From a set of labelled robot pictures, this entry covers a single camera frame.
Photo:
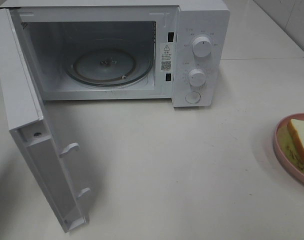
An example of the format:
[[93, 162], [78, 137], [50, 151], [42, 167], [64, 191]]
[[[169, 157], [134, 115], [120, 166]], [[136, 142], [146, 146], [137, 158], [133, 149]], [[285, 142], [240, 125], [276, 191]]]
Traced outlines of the white microwave oven body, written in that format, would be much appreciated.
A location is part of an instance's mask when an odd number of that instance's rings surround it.
[[[28, 49], [35, 59], [36, 84], [47, 101], [170, 99], [174, 107], [207, 107], [218, 76], [230, 12], [221, 0], [7, 0], [1, 9], [17, 11]], [[196, 57], [192, 41], [212, 40], [212, 51]], [[149, 74], [130, 85], [95, 87], [82, 84], [65, 71], [65, 52], [76, 44], [98, 39], [154, 40]], [[159, 46], [175, 44], [172, 72], [161, 72]], [[189, 84], [188, 73], [201, 69], [206, 83]], [[198, 103], [185, 96], [198, 92]]]

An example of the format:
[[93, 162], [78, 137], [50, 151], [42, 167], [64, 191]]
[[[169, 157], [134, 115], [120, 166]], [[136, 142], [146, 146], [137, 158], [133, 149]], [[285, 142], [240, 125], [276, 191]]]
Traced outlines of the round white door button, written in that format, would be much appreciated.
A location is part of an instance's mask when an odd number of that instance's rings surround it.
[[200, 101], [200, 99], [201, 99], [201, 95], [196, 91], [189, 92], [185, 96], [186, 102], [190, 104], [197, 104]]

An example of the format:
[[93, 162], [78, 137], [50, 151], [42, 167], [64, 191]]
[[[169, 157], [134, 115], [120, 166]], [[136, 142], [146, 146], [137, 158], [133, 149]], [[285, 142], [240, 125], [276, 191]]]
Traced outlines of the glass microwave turntable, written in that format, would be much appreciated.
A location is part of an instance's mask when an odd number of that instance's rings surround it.
[[103, 38], [76, 44], [65, 52], [66, 73], [89, 86], [126, 86], [146, 77], [154, 63], [153, 39]]

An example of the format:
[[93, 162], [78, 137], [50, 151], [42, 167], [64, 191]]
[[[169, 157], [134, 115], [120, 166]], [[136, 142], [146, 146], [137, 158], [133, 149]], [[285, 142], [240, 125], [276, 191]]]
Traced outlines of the white timer knob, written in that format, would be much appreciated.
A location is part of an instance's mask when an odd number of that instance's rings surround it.
[[188, 73], [189, 84], [193, 87], [200, 87], [206, 83], [205, 73], [199, 69], [195, 68]]

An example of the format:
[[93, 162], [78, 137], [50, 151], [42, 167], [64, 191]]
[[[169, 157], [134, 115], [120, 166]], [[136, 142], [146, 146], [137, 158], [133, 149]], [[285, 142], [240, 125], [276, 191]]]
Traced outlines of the pink round plate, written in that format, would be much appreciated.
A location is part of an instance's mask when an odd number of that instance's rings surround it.
[[291, 119], [298, 119], [304, 121], [304, 112], [289, 115], [287, 117], [284, 117], [278, 122], [273, 135], [273, 149], [276, 158], [278, 159], [281, 166], [285, 169], [285, 171], [292, 178], [294, 178], [295, 180], [297, 180], [298, 182], [304, 185], [304, 174], [300, 172], [299, 169], [297, 169], [286, 157], [285, 153], [281, 149], [279, 138], [277, 137], [277, 133], [280, 130], [280, 128], [286, 127]]

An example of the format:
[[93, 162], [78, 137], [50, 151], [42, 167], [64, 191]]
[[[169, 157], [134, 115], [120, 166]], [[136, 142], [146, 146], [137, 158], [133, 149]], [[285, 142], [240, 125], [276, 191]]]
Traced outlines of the white warning label sticker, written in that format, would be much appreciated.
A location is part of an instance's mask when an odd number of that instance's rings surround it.
[[174, 67], [175, 44], [173, 42], [161, 43], [159, 46], [160, 71], [171, 73]]

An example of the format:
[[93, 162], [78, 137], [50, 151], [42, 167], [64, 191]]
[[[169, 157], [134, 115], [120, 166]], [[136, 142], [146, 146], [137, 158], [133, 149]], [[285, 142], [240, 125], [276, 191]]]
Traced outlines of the white microwave door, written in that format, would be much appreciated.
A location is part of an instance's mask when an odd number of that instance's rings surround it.
[[0, 81], [9, 133], [64, 232], [86, 223], [64, 159], [79, 149], [57, 144], [37, 87], [35, 59], [15, 10], [0, 9]]

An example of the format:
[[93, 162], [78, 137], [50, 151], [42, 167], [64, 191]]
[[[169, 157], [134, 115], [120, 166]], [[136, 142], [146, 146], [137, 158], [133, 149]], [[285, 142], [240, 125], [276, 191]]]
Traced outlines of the upper white power knob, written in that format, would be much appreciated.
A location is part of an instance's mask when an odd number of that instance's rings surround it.
[[212, 40], [207, 35], [196, 36], [192, 41], [192, 51], [196, 57], [206, 57], [212, 51]]

